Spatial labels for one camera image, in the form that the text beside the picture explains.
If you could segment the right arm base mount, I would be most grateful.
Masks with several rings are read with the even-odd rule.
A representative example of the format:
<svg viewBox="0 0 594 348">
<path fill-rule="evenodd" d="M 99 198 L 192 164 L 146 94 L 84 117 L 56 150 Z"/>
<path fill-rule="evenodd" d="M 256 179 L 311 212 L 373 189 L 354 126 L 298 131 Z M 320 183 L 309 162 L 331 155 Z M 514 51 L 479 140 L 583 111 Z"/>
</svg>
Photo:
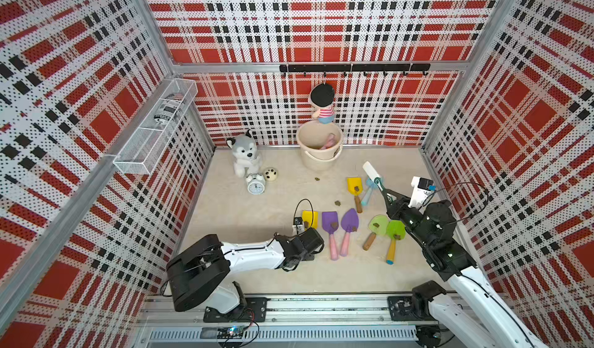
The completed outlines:
<svg viewBox="0 0 594 348">
<path fill-rule="evenodd" d="M 436 281 L 427 281 L 412 289 L 410 295 L 388 297 L 388 312 L 393 322 L 435 321 L 428 304 L 446 290 Z"/>
</svg>

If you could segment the purple square trowel pink handle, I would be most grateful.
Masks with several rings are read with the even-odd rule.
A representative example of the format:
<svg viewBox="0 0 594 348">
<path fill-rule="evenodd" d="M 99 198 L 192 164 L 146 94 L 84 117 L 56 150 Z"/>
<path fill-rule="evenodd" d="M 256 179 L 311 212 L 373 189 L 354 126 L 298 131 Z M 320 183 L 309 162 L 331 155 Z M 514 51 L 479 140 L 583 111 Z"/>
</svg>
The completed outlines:
<svg viewBox="0 0 594 348">
<path fill-rule="evenodd" d="M 329 142 L 329 140 L 333 140 L 333 139 L 334 139 L 335 141 L 337 141 L 337 137 L 335 136 L 335 134 L 329 134 L 329 135 L 328 135 L 328 137 L 326 138 L 326 142 L 324 143 L 324 145 L 325 145 L 327 142 Z"/>
</svg>

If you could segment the purple square trowel row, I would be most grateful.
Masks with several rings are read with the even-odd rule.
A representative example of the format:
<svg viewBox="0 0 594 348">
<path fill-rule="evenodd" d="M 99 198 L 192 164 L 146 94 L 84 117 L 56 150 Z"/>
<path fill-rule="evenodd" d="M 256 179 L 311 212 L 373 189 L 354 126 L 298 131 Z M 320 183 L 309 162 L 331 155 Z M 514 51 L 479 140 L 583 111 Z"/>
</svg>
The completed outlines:
<svg viewBox="0 0 594 348">
<path fill-rule="evenodd" d="M 339 227 L 339 220 L 337 212 L 323 212 L 322 213 L 323 230 L 329 235 L 329 252 L 330 259 L 337 261 L 339 258 L 337 243 L 334 237 L 335 232 Z"/>
<path fill-rule="evenodd" d="M 328 149 L 328 148 L 334 147 L 334 145 L 336 145 L 336 144 L 337 144 L 337 142 L 333 139 L 333 140 L 329 140 L 329 142 L 327 142 L 323 147 L 325 149 Z"/>
</svg>

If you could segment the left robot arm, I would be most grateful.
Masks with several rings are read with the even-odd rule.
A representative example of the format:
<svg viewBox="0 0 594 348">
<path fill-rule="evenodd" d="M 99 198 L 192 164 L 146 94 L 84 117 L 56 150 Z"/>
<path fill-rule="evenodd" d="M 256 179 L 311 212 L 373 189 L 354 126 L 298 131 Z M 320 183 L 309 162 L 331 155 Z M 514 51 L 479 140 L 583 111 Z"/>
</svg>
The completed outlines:
<svg viewBox="0 0 594 348">
<path fill-rule="evenodd" d="M 292 272 L 323 248 L 324 240 L 314 228 L 249 244 L 223 242 L 209 234 L 169 261 L 166 284 L 176 312 L 203 306 L 229 314 L 245 305 L 235 275 L 261 269 Z"/>
</svg>

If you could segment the white brush green handle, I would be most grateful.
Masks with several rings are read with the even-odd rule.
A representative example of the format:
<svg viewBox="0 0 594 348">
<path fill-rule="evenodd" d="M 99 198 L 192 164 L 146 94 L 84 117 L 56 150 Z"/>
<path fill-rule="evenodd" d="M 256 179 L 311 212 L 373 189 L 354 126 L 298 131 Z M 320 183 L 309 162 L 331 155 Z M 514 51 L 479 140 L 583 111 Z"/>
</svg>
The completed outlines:
<svg viewBox="0 0 594 348">
<path fill-rule="evenodd" d="M 371 165 L 369 161 L 363 164 L 363 170 L 368 175 L 368 178 L 371 179 L 377 188 L 380 190 L 381 193 L 385 190 L 385 186 L 383 184 L 383 178 L 380 174 L 376 171 L 376 169 Z"/>
</svg>

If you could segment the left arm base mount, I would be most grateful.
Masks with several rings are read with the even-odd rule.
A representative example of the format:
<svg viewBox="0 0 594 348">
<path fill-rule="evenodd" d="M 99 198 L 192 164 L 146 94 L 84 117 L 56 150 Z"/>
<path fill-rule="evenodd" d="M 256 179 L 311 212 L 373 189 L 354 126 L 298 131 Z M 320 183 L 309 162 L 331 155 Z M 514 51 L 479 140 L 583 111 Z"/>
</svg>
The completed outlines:
<svg viewBox="0 0 594 348">
<path fill-rule="evenodd" d="M 236 281 L 221 284 L 204 303 L 204 323 L 230 323 L 240 320 L 263 323 L 268 301 L 266 297 L 246 297 Z"/>
</svg>

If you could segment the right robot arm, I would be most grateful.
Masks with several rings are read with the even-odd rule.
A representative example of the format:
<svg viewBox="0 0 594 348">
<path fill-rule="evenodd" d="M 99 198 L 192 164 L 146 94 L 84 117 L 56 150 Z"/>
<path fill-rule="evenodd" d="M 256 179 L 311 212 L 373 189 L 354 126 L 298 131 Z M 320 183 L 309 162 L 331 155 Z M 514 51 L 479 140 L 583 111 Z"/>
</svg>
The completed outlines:
<svg viewBox="0 0 594 348">
<path fill-rule="evenodd" d="M 422 254 L 442 281 L 466 301 L 472 318 L 441 288 L 423 287 L 421 300 L 428 314 L 467 347 L 546 347 L 495 292 L 470 253 L 453 239 L 456 220 L 448 200 L 433 202 L 425 210 L 411 197 L 381 188 L 387 215 L 400 221 L 419 244 Z"/>
</svg>

